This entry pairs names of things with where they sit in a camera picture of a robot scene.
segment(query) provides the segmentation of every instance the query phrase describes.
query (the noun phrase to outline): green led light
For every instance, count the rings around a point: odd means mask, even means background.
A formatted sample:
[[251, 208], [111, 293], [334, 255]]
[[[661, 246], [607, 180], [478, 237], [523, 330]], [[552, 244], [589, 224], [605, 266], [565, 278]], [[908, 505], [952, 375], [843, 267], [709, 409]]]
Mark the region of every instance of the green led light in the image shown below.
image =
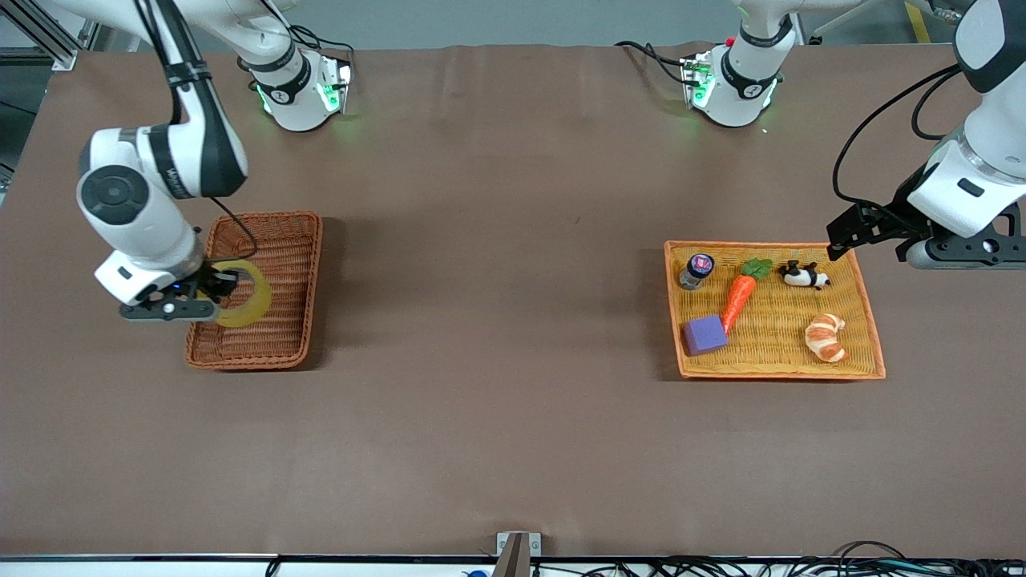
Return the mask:
[[260, 94], [260, 100], [264, 103], [264, 112], [274, 114], [271, 112], [271, 105], [268, 104], [267, 97], [264, 95], [264, 89], [261, 88], [260, 85], [256, 86], [256, 93]]
[[716, 83], [712, 80], [713, 78], [710, 76], [706, 82], [695, 88], [695, 99], [693, 101], [695, 106], [705, 108], [709, 103], [709, 95], [712, 94], [713, 88], [716, 87]]
[[766, 89], [766, 98], [764, 101], [762, 101], [762, 108], [770, 106], [770, 102], [773, 99], [773, 91], [775, 88], [777, 88], [776, 80], [774, 80], [773, 83], [770, 84], [770, 88]]
[[321, 100], [324, 101], [324, 108], [328, 112], [336, 112], [340, 108], [339, 104], [339, 90], [334, 89], [332, 86], [322, 86], [317, 84], [317, 88], [321, 93]]

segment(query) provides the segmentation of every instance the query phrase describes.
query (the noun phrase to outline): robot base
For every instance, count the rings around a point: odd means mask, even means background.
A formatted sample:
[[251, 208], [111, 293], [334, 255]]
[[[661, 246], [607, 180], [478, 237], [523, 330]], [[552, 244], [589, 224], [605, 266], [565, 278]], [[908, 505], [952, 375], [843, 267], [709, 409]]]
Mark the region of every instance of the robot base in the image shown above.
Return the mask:
[[332, 115], [343, 114], [352, 80], [350, 65], [314, 50], [300, 50], [314, 73], [307, 85], [295, 94], [295, 101], [288, 105], [279, 104], [261, 91], [264, 110], [274, 117], [279, 126], [292, 132], [313, 130]]
[[757, 98], [743, 99], [723, 76], [721, 63], [727, 49], [720, 44], [709, 52], [696, 55], [693, 61], [681, 62], [683, 79], [699, 83], [698, 86], [684, 86], [684, 101], [688, 108], [702, 111], [717, 124], [745, 126], [754, 122], [762, 109], [770, 106], [777, 80]]

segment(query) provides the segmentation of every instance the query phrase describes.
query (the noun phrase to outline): black cable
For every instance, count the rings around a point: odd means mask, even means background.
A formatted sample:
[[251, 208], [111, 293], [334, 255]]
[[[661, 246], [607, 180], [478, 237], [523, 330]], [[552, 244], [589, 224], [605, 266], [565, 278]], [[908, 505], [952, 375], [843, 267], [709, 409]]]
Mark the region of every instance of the black cable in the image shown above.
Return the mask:
[[662, 577], [673, 577], [673, 575], [670, 575], [670, 573], [665, 569], [665, 567], [659, 563], [649, 563], [648, 567], [652, 567], [653, 575], [658, 574], [661, 575]]
[[[689, 573], [696, 577], [749, 577], [744, 568], [726, 557], [675, 555], [658, 561], [664, 566], [676, 568], [678, 570], [676, 575]], [[740, 576], [731, 574], [722, 566], [734, 568]]]
[[990, 572], [984, 567], [982, 563], [974, 559], [959, 559], [941, 562], [941, 565], [951, 567], [955, 571], [961, 571], [961, 564], [969, 564], [973, 566], [973, 572], [970, 574], [971, 577], [989, 577]]
[[861, 547], [876, 547], [878, 549], [883, 549], [898, 559], [905, 559], [904, 553], [891, 545], [883, 543], [882, 541], [852, 541], [847, 545], [841, 547], [842, 550], [840, 552], [840, 559], [845, 559], [847, 555], [852, 554], [852, 551]]
[[998, 563], [997, 565], [994, 566], [991, 575], [993, 575], [994, 577], [1012, 577], [1012, 572], [1009, 571], [1009, 569], [1013, 567], [1019, 567], [1021, 571], [1021, 573], [1016, 574], [1017, 577], [1019, 575], [1026, 575], [1026, 560], [1018, 560], [1018, 559]]
[[[926, 76], [922, 80], [919, 80], [915, 84], [912, 84], [908, 88], [905, 88], [898, 95], [892, 98], [890, 101], [883, 103], [882, 106], [880, 106], [879, 108], [877, 108], [876, 110], [874, 110], [872, 112], [872, 114], [870, 114], [869, 116], [867, 116], [866, 119], [863, 120], [861, 124], [859, 124], [859, 126], [855, 129], [855, 131], [852, 132], [852, 136], [849, 137], [847, 142], [844, 143], [844, 147], [841, 148], [840, 154], [837, 155], [837, 160], [834, 162], [832, 184], [833, 184], [834, 194], [837, 195], [838, 198], [840, 198], [842, 200], [846, 200], [849, 202], [853, 202], [853, 203], [862, 203], [862, 204], [868, 205], [868, 206], [870, 206], [872, 208], [875, 208], [875, 209], [879, 210], [880, 213], [883, 213], [884, 215], [891, 217], [892, 219], [894, 219], [895, 221], [897, 221], [899, 224], [901, 224], [906, 229], [915, 230], [915, 227], [913, 227], [911, 224], [909, 224], [908, 221], [906, 221], [905, 219], [899, 217], [898, 215], [896, 215], [894, 211], [890, 210], [887, 207], [883, 206], [882, 204], [879, 204], [877, 202], [873, 202], [872, 200], [866, 200], [866, 199], [858, 198], [858, 197], [855, 197], [855, 196], [849, 196], [849, 195], [842, 193], [840, 191], [840, 183], [839, 183], [840, 167], [841, 167], [841, 164], [843, 164], [843, 162], [844, 162], [844, 157], [847, 156], [849, 149], [852, 148], [852, 144], [855, 143], [856, 139], [859, 138], [859, 134], [861, 134], [862, 131], [866, 129], [866, 126], [868, 126], [873, 120], [875, 120], [877, 116], [879, 116], [880, 114], [883, 114], [883, 112], [885, 110], [887, 110], [889, 108], [891, 108], [892, 106], [894, 106], [899, 101], [903, 100], [905, 97], [911, 94], [912, 92], [918, 90], [922, 86], [929, 84], [930, 82], [936, 80], [937, 78], [940, 78], [940, 77], [944, 76], [945, 74], [948, 74], [948, 73], [950, 73], [950, 72], [952, 72], [954, 70], [958, 70], [958, 65], [957, 64], [953, 64], [953, 65], [951, 65], [951, 66], [949, 66], [947, 68], [943, 68], [941, 70], [938, 70], [937, 72], [931, 74], [930, 76]], [[866, 543], [876, 543], [876, 542], [877, 541], [866, 541]]]
[[[147, 34], [150, 35], [150, 42], [153, 44], [153, 49], [157, 52], [157, 59], [160, 61], [160, 66], [163, 69], [167, 69], [167, 50], [164, 48], [164, 39], [161, 38], [159, 29], [157, 27], [156, 16], [153, 13], [153, 5], [150, 5], [150, 10], [147, 11], [143, 7], [142, 0], [135, 0], [135, 11], [139, 12], [139, 17], [143, 21], [143, 27], [146, 28]], [[181, 124], [182, 123], [182, 101], [179, 99], [179, 91], [170, 86], [168, 89], [171, 91], [171, 120], [169, 124]]]
[[[620, 46], [620, 47], [624, 47], [624, 48], [634, 48], [635, 50], [639, 50], [642, 54], [644, 54], [644, 55], [648, 56], [649, 59], [656, 61], [656, 64], [658, 64], [661, 69], [663, 69], [663, 72], [666, 73], [667, 76], [669, 76], [670, 78], [672, 78], [678, 84], [683, 84], [685, 86], [698, 86], [699, 85], [699, 83], [696, 82], [696, 81], [694, 81], [694, 80], [684, 80], [683, 78], [681, 78], [678, 75], [674, 74], [673, 71], [671, 71], [669, 68], [667, 68], [667, 65], [672, 65], [672, 66], [676, 66], [677, 68], [680, 68], [680, 66], [681, 66], [680, 65], [680, 61], [679, 60], [669, 59], [669, 57], [666, 57], [664, 55], [661, 55], [659, 52], [656, 51], [656, 47], [653, 46], [650, 42], [646, 43], [644, 46], [642, 46], [641, 44], [638, 44], [637, 42], [632, 42], [630, 40], [624, 40], [623, 42], [617, 42], [615, 44], [615, 46]], [[684, 57], [687, 59], [687, 57], [690, 57], [690, 56], [694, 56], [694, 55], [695, 54], [689, 54], [689, 55], [684, 56]]]
[[5, 106], [5, 107], [7, 107], [7, 108], [12, 108], [12, 109], [14, 109], [14, 110], [16, 110], [16, 111], [18, 111], [18, 112], [24, 112], [24, 113], [26, 113], [26, 114], [31, 114], [31, 115], [33, 115], [33, 116], [35, 116], [35, 115], [36, 115], [36, 112], [34, 112], [34, 111], [32, 111], [32, 110], [29, 110], [29, 109], [27, 109], [27, 108], [22, 108], [22, 107], [19, 107], [19, 106], [14, 106], [14, 105], [12, 105], [12, 104], [8, 104], [8, 103], [5, 103], [5, 102], [3, 102], [3, 101], [0, 101], [0, 106]]
[[633, 569], [628, 567], [626, 563], [618, 563], [617, 571], [627, 575], [627, 577], [641, 577], [640, 575], [635, 573]]
[[801, 575], [805, 571], [815, 567], [816, 564], [821, 562], [822, 560], [820, 557], [815, 557], [815, 556], [801, 557], [798, 561], [796, 561], [794, 565], [791, 566], [791, 569], [788, 570], [786, 577], [796, 577], [797, 575]]
[[610, 566], [610, 567], [599, 567], [598, 569], [592, 569], [591, 571], [587, 571], [585, 573], [582, 573], [581, 577], [597, 577], [603, 571], [617, 571], [620, 568], [617, 567], [616, 565]]
[[958, 76], [961, 73], [962, 70], [959, 68], [954, 72], [949, 72], [945, 74], [940, 79], [938, 79], [933, 86], [926, 88], [926, 91], [923, 92], [921, 97], [919, 97], [919, 102], [915, 104], [915, 109], [912, 110], [912, 131], [915, 132], [915, 136], [926, 141], [941, 141], [944, 140], [944, 137], [947, 136], [947, 134], [931, 134], [930, 132], [924, 132], [922, 128], [919, 127], [919, 113], [922, 112], [922, 107], [926, 105], [926, 101], [930, 100], [930, 97], [934, 95], [934, 92], [936, 92], [938, 88], [943, 86], [944, 83], [947, 82], [948, 80], [951, 80], [952, 78]]
[[937, 571], [935, 569], [923, 567], [921, 565], [915, 565], [907, 562], [900, 562], [898, 564], [892, 565], [887, 563], [889, 561], [898, 561], [898, 560], [870, 559], [870, 560], [855, 562], [853, 565], [857, 567], [869, 567], [876, 569], [878, 571], [901, 571], [903, 573], [914, 573], [916, 575], [930, 575], [932, 577], [951, 577], [951, 573]]
[[222, 258], [218, 258], [218, 259], [207, 259], [206, 261], [208, 263], [224, 263], [224, 262], [228, 262], [228, 261], [244, 261], [246, 259], [251, 258], [253, 255], [255, 255], [256, 252], [260, 251], [260, 246], [256, 245], [256, 237], [253, 236], [253, 233], [252, 233], [251, 230], [249, 230], [249, 227], [247, 227], [245, 225], [245, 223], [242, 222], [241, 219], [239, 219], [238, 217], [236, 217], [235, 213], [232, 213], [228, 208], [228, 206], [225, 206], [225, 203], [222, 202], [220, 199], [211, 197], [210, 200], [212, 200], [213, 203], [216, 204], [218, 206], [221, 206], [221, 209], [224, 210], [226, 215], [228, 215], [229, 217], [231, 217], [231, 219], [233, 221], [235, 221], [235, 224], [239, 225], [239, 228], [242, 229], [242, 232], [244, 232], [245, 235], [247, 237], [249, 237], [249, 242], [252, 242], [253, 247], [252, 247], [251, 251], [249, 251], [249, 253], [247, 253], [246, 255], [243, 255], [241, 257], [222, 257]]
[[278, 10], [276, 6], [268, 2], [268, 0], [260, 0], [260, 1], [261, 4], [264, 4], [264, 7], [267, 8], [267, 11], [270, 12], [271, 15], [275, 17], [275, 20], [280, 22], [281, 25], [285, 27], [285, 30], [288, 31], [289, 38], [291, 38], [295, 43], [302, 44], [303, 46], [306, 46], [307, 48], [311, 48], [314, 50], [319, 50], [320, 48], [323, 47], [323, 44], [327, 44], [329, 46], [343, 47], [346, 49], [347, 52], [349, 52], [349, 64], [353, 64], [353, 59], [356, 54], [356, 48], [353, 48], [352, 44], [346, 42], [336, 42], [333, 40], [325, 40], [324, 38], [317, 36], [317, 34], [314, 33], [314, 31], [310, 30], [305, 26], [288, 24], [288, 21], [285, 20], [285, 16], [282, 15], [281, 11]]
[[271, 560], [271, 563], [267, 564], [267, 569], [264, 570], [264, 577], [274, 577], [278, 573], [278, 568], [281, 567], [281, 556], [276, 556]]
[[546, 566], [544, 566], [542, 564], [535, 565], [535, 570], [536, 571], [541, 571], [542, 569], [544, 569], [546, 571], [561, 571], [563, 573], [570, 573], [573, 575], [586, 575], [586, 573], [582, 573], [582, 572], [576, 571], [574, 569], [563, 569], [562, 567], [546, 567]]

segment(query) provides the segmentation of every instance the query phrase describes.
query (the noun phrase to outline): brown tabletop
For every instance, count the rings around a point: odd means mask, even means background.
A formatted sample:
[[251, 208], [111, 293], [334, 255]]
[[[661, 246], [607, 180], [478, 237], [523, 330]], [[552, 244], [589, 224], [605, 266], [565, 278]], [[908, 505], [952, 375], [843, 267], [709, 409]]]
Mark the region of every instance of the brown tabletop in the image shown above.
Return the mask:
[[[3, 552], [476, 553], [529, 529], [553, 554], [1024, 553], [1021, 274], [861, 249], [880, 382], [682, 382], [673, 356], [663, 242], [825, 241], [844, 139], [950, 47], [798, 48], [733, 130], [637, 54], [521, 46], [360, 53], [353, 116], [288, 133], [209, 56], [250, 162], [230, 205], [326, 219], [309, 366], [196, 372], [185, 324], [119, 319], [76, 159], [169, 99], [152, 54], [82, 54], [0, 208]], [[950, 84], [930, 130], [978, 102]], [[912, 104], [850, 193], [889, 200], [925, 158]]]

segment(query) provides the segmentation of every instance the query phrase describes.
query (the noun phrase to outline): toy croissant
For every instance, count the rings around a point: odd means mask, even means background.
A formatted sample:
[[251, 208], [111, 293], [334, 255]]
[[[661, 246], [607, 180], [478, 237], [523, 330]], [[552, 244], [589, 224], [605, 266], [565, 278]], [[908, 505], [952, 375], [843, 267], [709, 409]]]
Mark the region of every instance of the toy croissant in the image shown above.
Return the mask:
[[844, 328], [844, 321], [834, 314], [821, 314], [805, 329], [805, 345], [820, 360], [840, 362], [847, 353], [837, 342], [837, 332]]

